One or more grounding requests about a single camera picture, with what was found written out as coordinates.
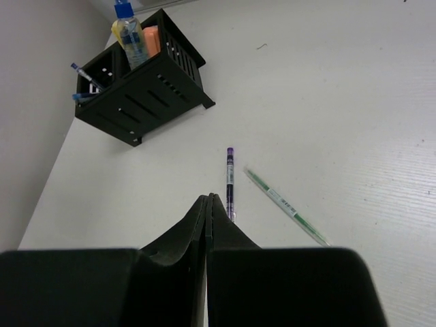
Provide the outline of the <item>blue clear gel pen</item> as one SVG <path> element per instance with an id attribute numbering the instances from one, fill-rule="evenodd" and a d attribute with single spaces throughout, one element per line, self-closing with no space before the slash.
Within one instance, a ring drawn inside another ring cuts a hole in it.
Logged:
<path id="1" fill-rule="evenodd" d="M 87 102 L 97 96 L 97 93 L 75 93 L 72 99 L 77 103 Z"/>

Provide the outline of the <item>yellow highlighter marker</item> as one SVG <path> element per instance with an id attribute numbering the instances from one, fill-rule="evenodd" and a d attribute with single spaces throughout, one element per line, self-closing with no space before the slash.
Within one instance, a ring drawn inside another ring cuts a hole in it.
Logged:
<path id="1" fill-rule="evenodd" d="M 111 26 L 111 32 L 115 36 L 117 42 L 120 44 L 121 48 L 124 48 L 124 45 L 123 45 L 123 42 L 122 42 L 117 25 L 118 25 L 118 21 L 116 20 L 113 22 L 113 24 Z"/>

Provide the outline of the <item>clear blue spray bottle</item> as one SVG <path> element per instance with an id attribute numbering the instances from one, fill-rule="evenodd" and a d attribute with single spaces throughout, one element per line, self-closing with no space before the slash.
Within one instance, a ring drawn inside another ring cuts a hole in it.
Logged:
<path id="1" fill-rule="evenodd" d="M 129 1 L 114 2 L 118 30 L 130 69 L 136 69 L 149 59 L 140 21 L 135 17 Z"/>

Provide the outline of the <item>orange capped glue stick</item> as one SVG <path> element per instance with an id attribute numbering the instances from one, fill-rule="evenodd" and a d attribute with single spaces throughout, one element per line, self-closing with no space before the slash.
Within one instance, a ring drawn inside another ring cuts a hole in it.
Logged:
<path id="1" fill-rule="evenodd" d="M 144 28 L 143 34 L 149 58 L 153 58 L 161 52 L 158 26 Z"/>

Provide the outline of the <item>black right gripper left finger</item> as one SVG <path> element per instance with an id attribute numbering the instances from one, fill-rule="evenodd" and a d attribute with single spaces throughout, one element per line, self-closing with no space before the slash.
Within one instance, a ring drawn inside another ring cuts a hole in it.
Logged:
<path id="1" fill-rule="evenodd" d="M 147 246 L 1 254 L 2 326 L 201 326 L 208 198 Z"/>

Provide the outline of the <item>dark blue clip pen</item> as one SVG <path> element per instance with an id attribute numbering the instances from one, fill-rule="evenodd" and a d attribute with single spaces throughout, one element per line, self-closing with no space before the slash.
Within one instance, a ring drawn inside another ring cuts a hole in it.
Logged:
<path id="1" fill-rule="evenodd" d="M 86 80 L 88 80 L 94 87 L 96 87 L 98 90 L 103 91 L 104 87 L 96 81 L 96 79 L 92 78 L 89 74 L 87 74 L 81 67 L 76 65 L 75 63 L 71 64 L 71 67 L 77 72 L 79 76 L 82 76 Z"/>

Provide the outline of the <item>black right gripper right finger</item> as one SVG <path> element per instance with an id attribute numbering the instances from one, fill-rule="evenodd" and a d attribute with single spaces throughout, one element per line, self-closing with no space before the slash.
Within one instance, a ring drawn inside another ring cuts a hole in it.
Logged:
<path id="1" fill-rule="evenodd" d="M 206 205 L 210 326 L 386 326 L 371 274 L 341 247 L 263 249 L 231 222 L 221 199 Z"/>

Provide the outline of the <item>green thin pen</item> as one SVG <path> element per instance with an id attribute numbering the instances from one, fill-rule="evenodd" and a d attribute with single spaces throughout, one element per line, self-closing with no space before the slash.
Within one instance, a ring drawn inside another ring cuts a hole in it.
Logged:
<path id="1" fill-rule="evenodd" d="M 331 244 L 312 224 L 301 217 L 297 210 L 276 190 L 261 179 L 253 170 L 244 168 L 247 177 L 259 187 L 290 219 L 292 219 L 306 234 L 323 247 L 331 247 Z"/>

